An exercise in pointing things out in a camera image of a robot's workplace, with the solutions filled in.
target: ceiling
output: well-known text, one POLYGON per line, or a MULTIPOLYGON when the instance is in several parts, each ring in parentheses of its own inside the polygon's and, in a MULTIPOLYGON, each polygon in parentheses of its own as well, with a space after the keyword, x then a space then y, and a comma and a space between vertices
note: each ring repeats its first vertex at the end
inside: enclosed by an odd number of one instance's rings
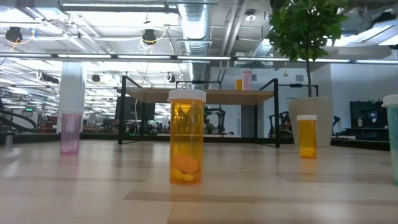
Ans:
MULTIPOLYGON (((269 30, 268 15, 272 14, 269 1, 222 0, 210 3, 210 34, 208 41, 210 55, 222 55, 223 42, 228 30, 229 21, 232 23, 231 33, 227 43, 233 42, 231 53, 246 54, 256 50, 269 30), (232 15, 234 3, 236 12, 232 15), (256 19, 253 21, 241 19, 238 26, 242 8, 254 9, 256 19), (237 36, 232 37, 237 29, 237 36)), ((104 12, 104 11, 63 11, 62 7, 53 5, 43 6, 36 0, 35 7, 0 6, 0 52, 29 52, 29 53, 65 53, 65 54, 154 54, 154 55, 184 55, 186 38, 183 35, 180 16, 175 13, 147 12, 148 7, 143 7, 142 12, 104 12), (21 34, 25 44, 14 46, 5 39, 5 33, 12 26, 21 27, 21 34), (158 39, 156 44, 148 48, 142 44, 141 35, 146 29, 154 29, 158 39)), ((155 4, 159 1, 123 1, 129 4, 155 4)), ((176 2, 168 1, 170 6, 176 2)), ((368 19, 380 15, 378 9, 390 6, 394 1, 351 1, 350 11, 346 12, 350 20, 343 24, 345 29, 357 28, 358 33, 365 31, 368 19)), ((344 57, 343 48, 327 49, 333 55, 344 57)), ((372 56, 370 52, 358 58, 384 58, 388 55, 380 53, 372 56)), ((38 111, 43 114, 56 114, 58 105, 59 88, 37 88, 48 83, 43 82, 41 74, 50 75, 61 79, 61 61, 21 60, 18 58, 0 58, 0 85, 26 85, 24 88, 3 87, 3 103, 9 108, 24 105, 39 105, 38 111)), ((107 110, 98 113, 103 116, 113 116, 115 99, 119 95, 115 89, 103 89, 104 86, 120 86, 121 76, 128 75, 135 82, 145 87, 173 88, 175 84, 165 80, 165 75, 172 74, 176 80, 190 80, 189 63, 144 63, 144 62, 84 62, 88 72, 86 90, 86 110, 97 110, 92 106, 104 104, 107 110), (92 76, 100 75, 100 82, 93 82, 92 76)), ((284 65, 278 63, 271 66, 273 71, 278 71, 284 65)), ((257 74, 271 74, 270 68, 256 70, 257 74)), ((289 64, 289 67, 298 69, 301 65, 289 64)), ((210 79, 218 78, 219 66, 210 70, 210 79)), ((239 70, 231 65, 225 75, 225 82, 232 83, 239 70)))

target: ventilation duct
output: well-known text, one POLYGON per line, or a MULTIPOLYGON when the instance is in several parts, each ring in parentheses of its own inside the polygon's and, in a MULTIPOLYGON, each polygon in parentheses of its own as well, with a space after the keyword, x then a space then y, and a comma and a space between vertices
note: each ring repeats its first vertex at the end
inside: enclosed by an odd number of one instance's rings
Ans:
MULTIPOLYGON (((185 50, 189 55, 208 55, 209 43, 200 42, 208 38, 209 5, 179 4, 181 28, 184 39, 195 41, 185 42, 185 50)), ((205 80, 206 64, 190 63, 191 80, 205 80)))

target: wooden floor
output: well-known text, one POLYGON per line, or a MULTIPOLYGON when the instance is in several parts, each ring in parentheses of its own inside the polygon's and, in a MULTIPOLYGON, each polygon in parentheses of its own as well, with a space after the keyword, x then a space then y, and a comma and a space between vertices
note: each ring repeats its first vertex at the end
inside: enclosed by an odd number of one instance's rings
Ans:
POLYGON ((0 223, 398 223, 388 152, 205 144, 203 183, 169 184, 169 145, 81 141, 0 149, 0 223))

